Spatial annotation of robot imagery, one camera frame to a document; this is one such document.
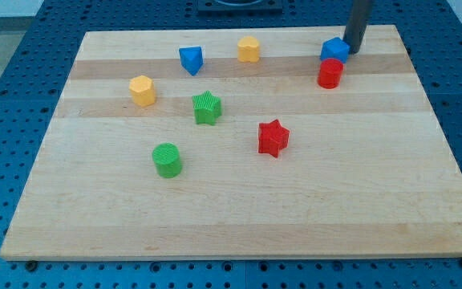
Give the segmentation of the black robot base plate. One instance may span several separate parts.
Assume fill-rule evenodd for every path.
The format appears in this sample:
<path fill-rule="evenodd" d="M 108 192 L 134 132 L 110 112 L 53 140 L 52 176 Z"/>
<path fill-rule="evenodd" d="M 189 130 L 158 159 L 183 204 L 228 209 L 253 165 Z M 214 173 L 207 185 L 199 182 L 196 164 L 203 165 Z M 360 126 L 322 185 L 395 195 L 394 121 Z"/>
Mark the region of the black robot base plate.
<path fill-rule="evenodd" d="M 208 12 L 282 12 L 282 0 L 196 0 L 199 13 Z"/>

